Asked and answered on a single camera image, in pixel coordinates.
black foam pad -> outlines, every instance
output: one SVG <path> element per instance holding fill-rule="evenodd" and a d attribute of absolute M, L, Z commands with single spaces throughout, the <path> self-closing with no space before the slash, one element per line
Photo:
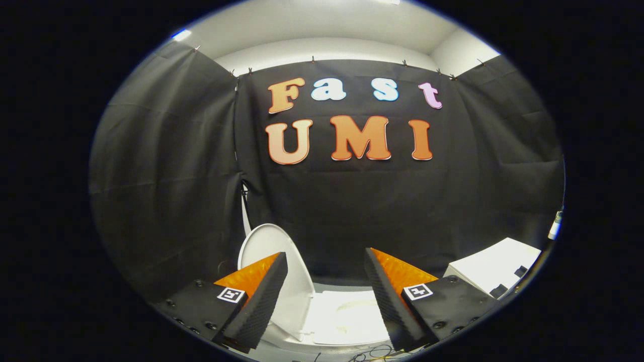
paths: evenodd
<path fill-rule="evenodd" d="M 375 300 L 394 349 L 412 350 L 431 343 L 433 335 L 424 330 L 405 307 L 370 248 L 366 248 L 365 271 L 374 288 Z"/>
<path fill-rule="evenodd" d="M 273 261 L 251 300 L 223 331 L 225 344 L 236 349 L 257 347 L 269 324 L 288 271 L 286 253 L 281 252 Z"/>

toilet lid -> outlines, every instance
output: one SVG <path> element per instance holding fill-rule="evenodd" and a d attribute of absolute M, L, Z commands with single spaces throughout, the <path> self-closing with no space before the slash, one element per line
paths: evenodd
<path fill-rule="evenodd" d="M 270 321 L 302 341 L 303 326 L 315 289 L 298 248 L 279 226 L 263 224 L 253 229 L 241 245 L 237 268 L 244 268 L 276 252 L 285 252 L 289 271 L 279 292 Z"/>

pink letter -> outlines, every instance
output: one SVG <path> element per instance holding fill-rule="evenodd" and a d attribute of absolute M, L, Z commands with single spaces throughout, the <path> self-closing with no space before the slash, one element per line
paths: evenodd
<path fill-rule="evenodd" d="M 432 108 L 437 110 L 442 108 L 442 103 L 436 100 L 435 94 L 438 94 L 439 91 L 431 87 L 429 83 L 423 83 L 418 88 L 422 89 L 422 92 L 425 94 L 425 100 Z"/>

toilet bowl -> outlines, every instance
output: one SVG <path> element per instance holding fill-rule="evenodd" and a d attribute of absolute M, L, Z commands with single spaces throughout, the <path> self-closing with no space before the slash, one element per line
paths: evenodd
<path fill-rule="evenodd" d="M 276 252 L 288 274 L 262 339 L 278 347 L 344 353 L 389 342 L 373 290 L 316 292 L 298 248 L 277 225 L 253 229 L 241 245 L 238 269 Z"/>

white box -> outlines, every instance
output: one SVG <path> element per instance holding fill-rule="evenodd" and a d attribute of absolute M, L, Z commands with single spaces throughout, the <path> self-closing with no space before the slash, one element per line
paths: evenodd
<path fill-rule="evenodd" d="M 541 250 L 537 248 L 505 238 L 476 254 L 451 262 L 444 277 L 456 275 L 489 296 L 492 296 L 492 290 L 502 284 L 507 291 L 497 298 L 501 299 L 523 277 L 517 276 L 515 272 L 521 267 L 530 269 L 540 253 Z"/>

